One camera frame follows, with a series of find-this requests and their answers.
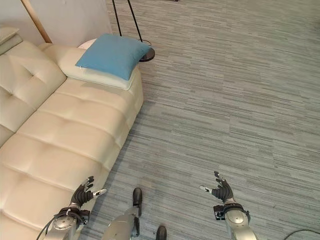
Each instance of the sofa seat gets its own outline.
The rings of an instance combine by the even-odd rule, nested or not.
[[[0,149],[0,239],[35,240],[88,176],[101,189],[142,103],[138,69],[128,90],[67,77]]]

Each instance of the black metal pole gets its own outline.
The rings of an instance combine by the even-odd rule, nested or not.
[[[115,0],[112,0],[112,4],[113,4],[114,14],[115,14],[115,18],[116,18],[116,23],[118,24],[119,34],[120,34],[120,36],[122,36],[120,24],[119,24],[119,19],[118,19],[118,14],[117,14],[117,9],[116,9],[116,5],[115,5]]]
[[[133,20],[134,20],[134,23],[135,23],[135,27],[138,31],[138,34],[139,34],[139,38],[140,38],[140,41],[142,42],[142,37],[141,37],[141,34],[140,34],[140,31],[139,31],[139,27],[138,27],[138,23],[137,23],[137,20],[136,20],[136,17],[135,17],[135,14],[134,14],[134,11],[132,9],[132,6],[131,6],[131,3],[130,3],[130,0],[127,0],[128,1],[128,4],[129,4],[129,7],[130,7],[130,10],[131,10],[131,13],[132,13],[132,17],[133,17]]]

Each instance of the white wall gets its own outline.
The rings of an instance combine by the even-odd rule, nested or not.
[[[19,28],[20,36],[35,45],[45,42],[20,0],[0,0],[0,24]]]
[[[30,3],[54,44],[79,46],[101,34],[112,33],[105,0],[30,0]]]

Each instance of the floor lamp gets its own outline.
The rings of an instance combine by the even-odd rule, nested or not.
[[[129,4],[130,11],[131,11],[134,23],[135,23],[136,30],[139,34],[140,41],[143,43],[143,39],[142,39],[140,31],[139,31],[139,27],[138,27],[138,23],[137,23],[135,14],[134,14],[134,10],[132,9],[130,0],[127,0],[127,2]],[[118,14],[117,14],[117,9],[116,9],[116,5],[115,5],[115,0],[112,0],[112,4],[113,4],[114,14],[115,14],[115,18],[116,18],[116,23],[117,23],[118,29],[119,29],[119,34],[120,34],[120,36],[122,36],[120,24],[119,24],[119,19],[118,19]],[[156,55],[155,50],[152,47],[150,47],[149,51],[140,59],[140,62],[148,62],[148,61],[152,60],[155,57],[155,55]]]

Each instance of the floor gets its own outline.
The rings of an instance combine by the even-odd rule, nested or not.
[[[127,1],[124,35],[137,37]],[[145,102],[81,240],[100,240],[143,190],[140,240],[228,240],[220,171],[260,240],[320,231],[320,1],[132,0],[154,60]],[[112,29],[117,25],[108,1]],[[318,240],[311,232],[289,240]]]

